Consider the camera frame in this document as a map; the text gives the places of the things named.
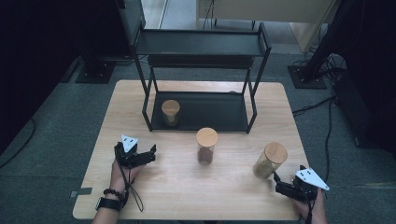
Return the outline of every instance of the watch strap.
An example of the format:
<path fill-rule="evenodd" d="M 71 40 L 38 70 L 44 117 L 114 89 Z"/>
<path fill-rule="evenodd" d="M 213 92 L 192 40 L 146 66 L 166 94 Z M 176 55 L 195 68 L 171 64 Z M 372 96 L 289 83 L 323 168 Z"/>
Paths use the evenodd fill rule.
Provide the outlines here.
<path fill-rule="evenodd" d="M 122 202 L 101 197 L 96 205 L 96 210 L 101 207 L 114 209 L 119 212 L 122 208 Z"/>

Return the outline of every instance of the table top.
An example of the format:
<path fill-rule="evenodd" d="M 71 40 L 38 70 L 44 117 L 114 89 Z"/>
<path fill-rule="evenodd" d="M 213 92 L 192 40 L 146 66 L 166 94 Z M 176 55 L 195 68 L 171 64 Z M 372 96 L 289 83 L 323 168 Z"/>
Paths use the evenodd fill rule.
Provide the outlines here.
<path fill-rule="evenodd" d="M 158 81 L 158 86 L 162 91 L 241 91 L 243 83 Z M 282 181 L 290 182 L 300 165 L 308 167 L 288 98 L 280 83 L 260 83 L 255 99 L 258 115 L 251 132 L 219 133 L 213 162 L 202 165 L 197 161 L 196 132 L 150 132 L 142 115 L 140 81 L 119 81 L 81 186 L 92 188 L 92 194 L 78 195 L 74 217 L 94 217 L 96 203 L 110 181 L 114 146 L 125 134 L 139 139 L 139 153 L 156 144 L 157 158 L 134 183 L 145 210 L 140 212 L 130 198 L 120 218 L 296 220 L 290 200 L 276 193 L 273 177 L 261 180 L 252 170 L 270 142 L 278 142 L 289 154 L 276 170 Z M 251 114 L 248 97 L 246 102 Z"/>

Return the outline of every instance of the cork lid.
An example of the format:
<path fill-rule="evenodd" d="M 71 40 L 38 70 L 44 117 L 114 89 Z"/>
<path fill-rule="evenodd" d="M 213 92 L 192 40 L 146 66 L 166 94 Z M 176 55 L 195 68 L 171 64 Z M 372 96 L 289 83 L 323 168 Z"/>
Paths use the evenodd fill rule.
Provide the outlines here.
<path fill-rule="evenodd" d="M 288 158 L 288 151 L 279 143 L 269 143 L 264 149 L 265 156 L 273 163 L 281 164 Z"/>
<path fill-rule="evenodd" d="M 163 106 L 161 107 L 161 109 L 163 110 L 164 114 L 174 116 L 180 109 L 180 105 L 175 100 L 167 100 L 163 102 Z"/>
<path fill-rule="evenodd" d="M 213 147 L 218 142 L 218 133 L 211 128 L 203 128 L 197 133 L 197 142 L 203 147 Z"/>

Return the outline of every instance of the wire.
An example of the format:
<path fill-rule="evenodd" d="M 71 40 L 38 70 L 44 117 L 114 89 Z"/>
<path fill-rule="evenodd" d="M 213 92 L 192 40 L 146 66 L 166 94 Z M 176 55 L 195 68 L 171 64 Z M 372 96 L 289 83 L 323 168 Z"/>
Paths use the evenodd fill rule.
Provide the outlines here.
<path fill-rule="evenodd" d="M 298 185 L 298 187 L 300 188 L 300 191 L 304 195 L 305 201 L 308 204 L 308 216 L 306 217 L 305 224 L 311 224 L 312 223 L 312 211 L 314 210 L 316 200 L 314 200 L 313 203 L 311 204 L 311 202 L 308 199 L 308 196 L 306 195 L 306 193 L 303 190 L 303 188 L 301 187 L 301 185 Z"/>
<path fill-rule="evenodd" d="M 215 10 L 215 0 L 212 0 L 213 6 L 212 6 L 212 16 L 210 18 L 210 29 L 213 30 L 213 11 Z"/>
<path fill-rule="evenodd" d="M 362 31 L 362 28 L 363 28 L 363 22 L 364 22 L 364 8 L 365 8 L 365 5 L 366 5 L 366 0 L 363 0 L 363 2 L 362 2 L 362 5 L 361 5 L 361 22 L 360 22 L 360 28 L 359 28 L 359 31 L 358 31 L 358 34 L 357 34 L 357 36 L 356 36 L 356 38 L 353 40 L 353 42 L 348 46 L 348 47 L 345 47 L 344 49 L 342 49 L 341 51 L 339 51 L 339 52 L 336 52 L 335 54 L 338 54 L 338 55 L 341 55 L 342 53 L 344 53 L 344 52 L 346 52 L 346 51 L 349 51 L 353 46 L 355 46 L 355 44 L 358 42 L 358 40 L 359 40 L 359 38 L 360 38 L 360 36 L 361 36 L 361 31 Z M 308 52 L 314 52 L 315 53 L 315 48 L 309 48 L 309 51 Z M 317 74 L 317 71 L 318 70 L 320 70 L 319 69 L 319 66 L 320 66 L 320 68 L 323 66 L 323 64 L 326 62 L 326 60 L 329 60 L 330 59 L 330 57 L 331 56 L 328 56 L 328 57 L 325 57 L 325 58 L 322 58 L 322 59 L 320 59 L 319 61 L 318 61 L 318 64 L 315 66 L 315 68 L 314 68 L 314 71 L 313 71 L 313 73 L 312 73 L 312 78 L 315 78 L 315 76 L 316 76 L 316 74 Z"/>
<path fill-rule="evenodd" d="M 332 96 L 330 98 L 327 98 L 326 100 L 323 100 L 315 105 L 309 105 L 309 106 L 304 106 L 302 109 L 293 111 L 293 116 L 297 117 L 305 113 L 306 110 L 316 108 L 320 105 L 323 105 L 324 103 L 329 102 L 329 131 L 327 132 L 326 136 L 326 141 L 325 141 L 325 154 L 326 154 L 326 175 L 324 178 L 324 182 L 327 182 L 329 179 L 329 174 L 330 174 L 330 152 L 329 152 L 329 139 L 330 139 L 330 134 L 332 132 L 332 102 L 335 100 L 336 96 Z"/>
<path fill-rule="evenodd" d="M 326 142 L 325 142 L 326 175 L 324 177 L 324 182 L 327 182 L 327 180 L 329 179 L 329 173 L 330 173 L 329 139 L 330 139 L 330 133 L 332 132 L 332 101 L 334 99 L 335 99 L 335 97 L 333 97 L 329 102 L 329 131 L 327 132 Z"/>
<path fill-rule="evenodd" d="M 140 198 L 140 196 L 139 196 L 139 194 L 137 193 L 137 191 L 132 187 L 132 184 L 134 183 L 134 179 L 133 179 L 132 182 L 131 182 L 131 169 L 129 169 L 128 181 L 127 181 L 127 180 L 126 180 L 125 173 L 123 172 L 122 166 L 121 166 L 121 164 L 119 163 L 119 160 L 116 159 L 116 161 L 117 161 L 117 164 L 119 165 L 119 168 L 120 168 L 120 171 L 121 171 L 121 174 L 122 174 L 122 178 L 123 178 L 124 184 L 125 184 L 125 202 L 128 201 L 128 198 L 129 198 L 129 189 L 131 189 L 131 192 L 132 192 L 132 194 L 134 195 L 134 200 L 136 201 L 137 207 L 139 208 L 140 212 L 143 212 L 143 210 L 145 209 L 145 208 L 144 208 L 144 205 L 143 205 L 143 201 L 142 201 L 142 199 Z"/>
<path fill-rule="evenodd" d="M 316 108 L 316 107 L 318 107 L 320 105 L 323 105 L 324 103 L 326 103 L 326 102 L 328 102 L 328 101 L 330 101 L 330 100 L 332 100 L 334 98 L 335 98 L 335 96 L 331 96 L 331 97 L 329 97 L 329 98 L 327 98 L 327 99 L 325 99 L 323 101 L 320 101 L 319 103 L 317 103 L 315 105 L 304 106 L 301 109 L 293 111 L 292 114 L 293 114 L 294 117 L 300 116 L 300 115 L 304 114 L 307 110 L 310 110 L 310 109 Z"/>
<path fill-rule="evenodd" d="M 30 119 L 30 121 L 33 122 L 33 130 L 30 133 L 28 139 L 25 141 L 25 143 L 23 144 L 23 146 L 20 147 L 20 149 L 18 149 L 18 151 L 11 157 L 8 159 L 8 161 L 4 162 L 3 164 L 0 165 L 0 169 L 5 167 L 9 162 L 11 162 L 15 157 L 18 156 L 18 154 L 20 154 L 23 149 L 26 147 L 26 145 L 30 142 L 30 140 L 32 139 L 33 135 L 35 134 L 35 120 L 34 119 Z"/>
<path fill-rule="evenodd" d="M 204 21 L 204 28 L 203 28 L 203 30 L 205 29 L 205 24 L 206 24 L 206 21 L 207 21 L 207 17 L 209 16 L 210 10 L 212 10 L 212 13 L 213 13 L 213 6 L 214 6 L 214 4 L 215 4 L 215 1 L 212 0 L 212 1 L 210 2 L 209 8 L 207 9 L 206 17 L 205 17 L 205 21 Z"/>

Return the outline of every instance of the wooden canister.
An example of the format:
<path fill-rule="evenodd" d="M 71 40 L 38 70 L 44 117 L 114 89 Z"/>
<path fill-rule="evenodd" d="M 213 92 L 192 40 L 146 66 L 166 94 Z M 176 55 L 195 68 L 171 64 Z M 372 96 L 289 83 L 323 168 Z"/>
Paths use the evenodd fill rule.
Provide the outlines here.
<path fill-rule="evenodd" d="M 218 133 L 211 128 L 203 128 L 198 131 L 198 162 L 201 164 L 210 164 L 213 161 L 215 144 L 218 142 Z"/>
<path fill-rule="evenodd" d="M 253 173 L 267 179 L 288 158 L 288 151 L 279 143 L 269 143 L 253 166 Z"/>
<path fill-rule="evenodd" d="M 163 121 L 168 126 L 177 126 L 180 116 L 180 104 L 175 100 L 167 100 L 163 102 L 161 107 L 163 110 Z"/>

